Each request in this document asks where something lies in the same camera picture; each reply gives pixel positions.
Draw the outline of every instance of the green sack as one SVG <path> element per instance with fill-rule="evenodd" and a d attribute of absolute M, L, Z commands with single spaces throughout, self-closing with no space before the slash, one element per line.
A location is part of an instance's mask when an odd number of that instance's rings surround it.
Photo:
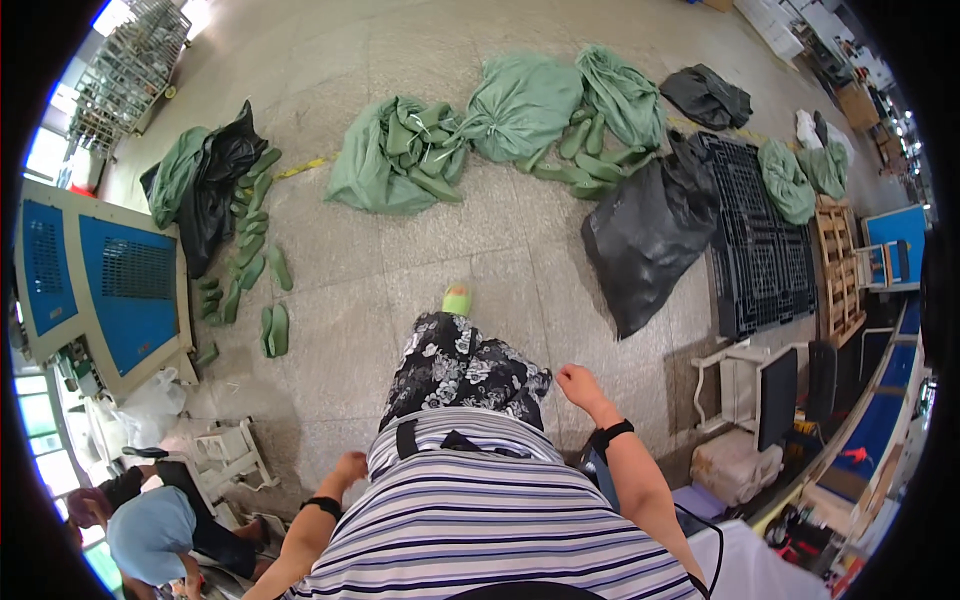
<path fill-rule="evenodd" d="M 836 200 L 847 195 L 847 149 L 843 144 L 830 140 L 826 148 L 800 150 L 797 161 L 813 189 Z"/>
<path fill-rule="evenodd" d="M 813 187 L 786 144 L 768 140 L 756 153 L 770 202 L 777 207 L 787 223 L 803 225 L 813 216 L 817 202 Z"/>
<path fill-rule="evenodd" d="M 587 84 L 584 100 L 604 115 L 607 127 L 627 146 L 660 147 L 666 111 L 657 86 L 604 46 L 577 55 Z"/>
<path fill-rule="evenodd" d="M 407 170 L 399 164 L 400 156 L 387 157 L 385 149 L 391 115 L 406 116 L 424 109 L 426 105 L 416 98 L 401 96 L 364 108 L 344 134 L 344 145 L 330 173 L 324 200 L 388 215 L 414 215 L 438 202 L 437 197 L 407 178 Z M 450 109 L 442 115 L 439 127 L 452 132 L 460 119 Z M 453 185 L 460 173 L 451 167 L 463 166 L 467 148 L 461 143 L 451 146 L 451 150 L 454 154 L 442 175 Z"/>
<path fill-rule="evenodd" d="M 518 160 L 556 140 L 584 93 L 576 69 L 539 54 L 487 60 L 467 120 L 444 144 L 467 139 L 494 162 Z"/>
<path fill-rule="evenodd" d="M 180 198 L 197 165 L 197 154 L 203 149 L 204 140 L 209 134 L 210 130 L 206 127 L 194 127 L 181 133 L 157 166 L 147 205 L 158 228 L 170 227 L 177 216 Z"/>

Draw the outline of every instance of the plastic pallet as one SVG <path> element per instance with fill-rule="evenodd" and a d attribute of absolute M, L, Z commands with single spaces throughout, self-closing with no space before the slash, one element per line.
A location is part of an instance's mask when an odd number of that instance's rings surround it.
<path fill-rule="evenodd" d="M 713 151 L 720 218 L 711 244 L 720 335 L 748 338 L 817 311 L 810 232 L 767 197 L 757 147 L 698 133 Z"/>

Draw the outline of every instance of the hand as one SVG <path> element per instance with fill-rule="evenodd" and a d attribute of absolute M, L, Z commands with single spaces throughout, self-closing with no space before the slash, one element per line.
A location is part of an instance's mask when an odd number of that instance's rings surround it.
<path fill-rule="evenodd" d="M 608 427 L 623 420 L 619 418 L 616 406 L 603 395 L 593 373 L 580 365 L 564 365 L 557 373 L 557 383 L 564 391 L 566 399 L 584 409 L 598 427 Z"/>
<path fill-rule="evenodd" d="M 355 481 L 367 476 L 367 455 L 363 452 L 345 452 L 337 461 L 333 472 L 340 476 L 349 488 Z"/>

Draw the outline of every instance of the black garbage bag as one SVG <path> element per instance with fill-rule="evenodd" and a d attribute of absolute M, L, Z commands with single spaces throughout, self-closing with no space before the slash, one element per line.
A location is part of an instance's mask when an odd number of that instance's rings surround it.
<path fill-rule="evenodd" d="M 754 113 L 750 94 L 728 84 L 704 64 L 688 66 L 666 78 L 660 93 L 692 121 L 717 132 L 743 127 Z"/>
<path fill-rule="evenodd" d="M 204 138 L 192 165 L 189 183 L 180 195 L 174 222 L 180 227 L 180 242 L 191 279 L 206 273 L 217 246 L 233 233 L 229 206 L 237 179 L 247 173 L 267 148 L 267 140 L 253 130 L 250 101 L 237 118 Z M 159 163 L 140 176 L 140 185 L 150 200 Z"/>
<path fill-rule="evenodd" d="M 619 340 L 657 314 L 716 231 L 712 152 L 697 137 L 667 139 L 674 154 L 620 182 L 580 228 Z"/>

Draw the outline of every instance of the blue machine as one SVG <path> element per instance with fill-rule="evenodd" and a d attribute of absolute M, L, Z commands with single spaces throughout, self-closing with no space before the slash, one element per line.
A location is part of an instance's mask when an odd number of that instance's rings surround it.
<path fill-rule="evenodd" d="M 158 231 L 150 215 L 26 180 L 19 225 L 17 298 L 38 363 L 80 341 L 114 397 L 165 367 L 195 381 L 176 228 Z"/>

